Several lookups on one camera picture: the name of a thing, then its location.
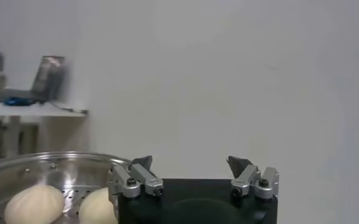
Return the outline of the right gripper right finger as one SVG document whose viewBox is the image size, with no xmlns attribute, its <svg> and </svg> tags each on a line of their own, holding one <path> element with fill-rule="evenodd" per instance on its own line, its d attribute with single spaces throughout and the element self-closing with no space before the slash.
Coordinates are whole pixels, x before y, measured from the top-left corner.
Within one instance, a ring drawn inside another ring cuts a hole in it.
<svg viewBox="0 0 359 224">
<path fill-rule="evenodd" d="M 231 194 L 235 198 L 249 195 L 253 189 L 257 198 L 270 200 L 279 194 L 279 172 L 274 167 L 261 170 L 248 159 L 228 156 L 227 163 L 233 173 L 234 179 L 230 181 Z"/>
</svg>

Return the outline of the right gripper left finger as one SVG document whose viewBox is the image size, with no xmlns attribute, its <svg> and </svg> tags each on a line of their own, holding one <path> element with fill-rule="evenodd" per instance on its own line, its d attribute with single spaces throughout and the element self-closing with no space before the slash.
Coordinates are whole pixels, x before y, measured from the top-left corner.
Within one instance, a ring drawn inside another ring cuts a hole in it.
<svg viewBox="0 0 359 224">
<path fill-rule="evenodd" d="M 108 195 L 110 200 L 122 195 L 137 198 L 141 188 L 147 195 L 160 198 L 164 194 L 163 180 L 151 171 L 152 156 L 135 158 L 128 166 L 112 165 L 108 171 Z"/>
</svg>

